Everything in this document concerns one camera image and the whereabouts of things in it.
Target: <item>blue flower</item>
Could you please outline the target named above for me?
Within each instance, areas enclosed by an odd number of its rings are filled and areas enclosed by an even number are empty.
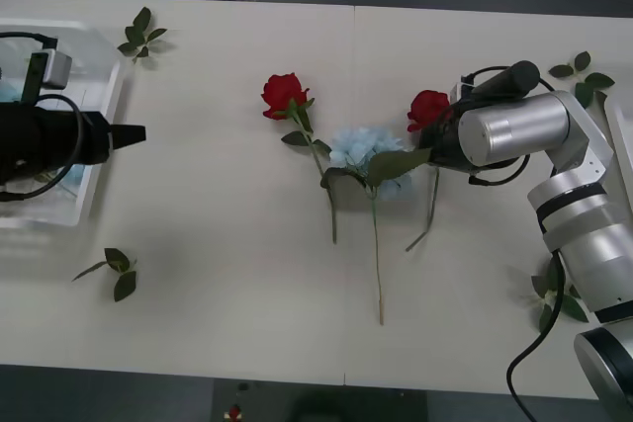
[[[377,153],[404,150],[402,140],[381,127],[360,127],[342,130],[332,140],[329,160],[332,167],[348,168],[367,176],[369,161]],[[383,182],[378,190],[381,200],[391,200],[411,189],[411,177],[404,174]]]

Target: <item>red rose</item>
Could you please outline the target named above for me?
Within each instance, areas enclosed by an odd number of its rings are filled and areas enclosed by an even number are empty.
[[[301,90],[301,83],[295,73],[285,74],[284,76],[271,76],[264,86],[264,94],[261,95],[270,109],[264,111],[264,116],[268,119],[281,121],[285,119],[284,115],[274,115],[277,111],[286,111],[290,100],[294,99],[297,106],[301,106],[308,101],[308,91]]]
[[[238,420],[241,420],[240,416],[241,409],[237,404],[228,411],[228,420],[230,420],[230,422],[237,422]]]
[[[421,130],[437,119],[437,117],[448,108],[448,96],[445,93],[437,91],[422,91],[411,103],[411,112],[407,113],[407,117],[414,121],[407,127],[409,132]]]

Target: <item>green leaf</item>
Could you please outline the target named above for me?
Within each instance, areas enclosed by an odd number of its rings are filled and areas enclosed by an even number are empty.
[[[574,90],[574,96],[578,99],[585,109],[591,105],[593,100],[593,87],[587,83],[576,83],[576,89]]]
[[[552,307],[548,304],[545,304],[543,307],[543,312],[541,313],[541,317],[538,319],[538,329],[541,333],[545,330],[547,323],[550,321],[552,317]]]
[[[286,108],[286,117],[293,117],[297,113],[297,109],[297,101],[295,101],[295,98],[291,98],[288,102],[288,108]]]
[[[576,55],[576,59],[574,59],[574,67],[577,71],[585,71],[589,64],[591,63],[591,55],[588,51],[583,51]]]
[[[138,48],[145,43],[145,37],[142,32],[135,26],[126,27],[126,37],[128,42],[134,47]]]
[[[140,52],[138,53],[136,57],[147,58],[148,56],[149,56],[149,49],[147,48],[147,46],[144,46],[143,48],[140,49]]]
[[[585,78],[585,82],[590,84],[593,89],[604,89],[615,84],[615,81],[609,78],[606,74],[602,73],[590,74],[587,78]]]
[[[547,274],[545,279],[547,281],[547,290],[555,292],[558,288],[558,270],[556,269],[555,258],[550,260],[547,266]]]
[[[555,78],[567,78],[574,74],[574,68],[569,64],[558,64],[550,69],[549,73]]]
[[[332,151],[331,147],[322,140],[317,139],[313,141],[313,144],[315,145],[316,150],[318,150],[323,155],[329,156],[329,152]]]
[[[563,295],[563,306],[561,307],[561,311],[577,321],[582,321],[584,323],[589,322],[585,311],[571,295]]]
[[[573,298],[581,298],[581,295],[578,293],[578,291],[576,290],[576,287],[575,287],[575,286],[571,286],[571,287],[570,287],[570,295],[571,295]]]
[[[136,290],[136,271],[125,272],[115,284],[115,301],[121,301]]]
[[[385,180],[395,180],[406,172],[428,162],[430,155],[430,148],[412,152],[399,150],[377,153],[369,161],[367,183],[378,188]]]
[[[595,99],[601,108],[604,108],[604,102],[606,101],[608,96],[604,94],[602,91],[595,91]]]
[[[301,121],[301,125],[304,127],[304,129],[312,133],[314,131],[313,131],[312,126],[310,125],[310,118],[308,117],[306,104],[302,104],[299,108],[297,108],[297,116],[299,116],[299,120]]]
[[[108,265],[117,272],[125,272],[130,269],[130,259],[119,249],[111,247],[105,249]]]
[[[367,184],[365,183],[365,179],[358,173],[353,172],[347,168],[336,167],[330,167],[325,170],[325,173],[323,173],[323,178],[320,179],[320,186],[322,188],[325,188],[326,190],[329,190],[332,185],[332,179],[336,177],[352,177],[360,184],[361,187],[365,188],[367,186]]]
[[[307,147],[308,142],[302,133],[298,130],[294,132],[290,132],[287,135],[281,137],[281,141],[287,143],[288,145],[297,145],[298,147]]]
[[[156,40],[162,34],[167,32],[167,29],[156,29],[151,34],[147,36],[147,42],[151,42],[152,40]]]
[[[548,291],[547,279],[543,276],[532,276],[532,287],[541,298],[545,298]]]
[[[120,44],[117,48],[122,54],[136,53],[136,46],[131,43]]]
[[[91,272],[95,272],[97,269],[105,266],[106,264],[108,264],[106,261],[103,262],[98,262],[97,264],[95,264],[92,267],[89,267],[88,269],[86,269],[85,271],[81,272],[77,277],[75,277],[72,282],[75,282],[77,279],[82,278],[83,276],[85,276],[86,274],[90,274]]]
[[[143,7],[140,9],[140,12],[138,12],[133,24],[140,30],[140,33],[143,34],[145,30],[147,30],[147,27],[149,27],[149,20],[151,20],[151,12],[147,7]]]

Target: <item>flower stem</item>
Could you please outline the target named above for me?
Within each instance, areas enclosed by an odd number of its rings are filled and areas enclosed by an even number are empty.
[[[426,237],[426,234],[431,230],[431,224],[433,224],[433,218],[435,217],[435,201],[437,200],[437,187],[439,186],[439,168],[435,168],[435,185],[433,186],[433,198],[431,198],[431,210],[428,214],[428,219],[426,220],[426,229],[422,232],[417,239],[412,242],[406,252],[410,251],[413,247],[417,245],[419,241]]]
[[[378,225],[376,224],[376,197],[372,197],[372,217],[374,218],[374,240],[376,242],[376,277],[378,278],[378,307],[380,324],[385,325],[385,303],[383,302],[383,286],[380,282],[380,260],[378,257]]]
[[[320,177],[323,178],[323,175],[324,175],[323,167],[321,167],[320,161],[318,160],[317,150],[315,149],[315,145],[313,144],[313,140],[310,137],[310,134],[304,128],[304,125],[300,121],[299,116],[297,116],[297,113],[293,113],[292,118],[295,121],[295,123],[297,123],[297,125],[299,126],[299,131],[301,132],[302,136],[308,143],[310,152],[312,153],[313,158],[315,159],[316,168],[318,169],[318,172],[320,173]],[[334,206],[334,193],[331,188],[327,188],[326,191],[327,191],[327,198],[329,199],[329,208],[331,210],[331,215],[332,215],[332,242],[336,244],[336,207]]]

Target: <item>white tray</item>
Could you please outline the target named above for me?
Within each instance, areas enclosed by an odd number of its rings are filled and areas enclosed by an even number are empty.
[[[0,18],[0,32],[33,32],[58,38],[57,49],[72,57],[68,86],[60,94],[83,111],[99,111],[112,121],[126,70],[126,60],[99,32],[78,22]],[[29,58],[42,46],[28,39],[0,40],[2,83],[22,93]],[[39,103],[47,109],[66,108],[58,101]],[[75,226],[90,212],[100,166],[73,167],[62,182],[35,199],[0,203],[0,227],[26,227],[32,222]],[[28,192],[42,183],[24,180],[7,185],[11,192]]]
[[[610,92],[604,111],[633,211],[633,88],[618,87]]]

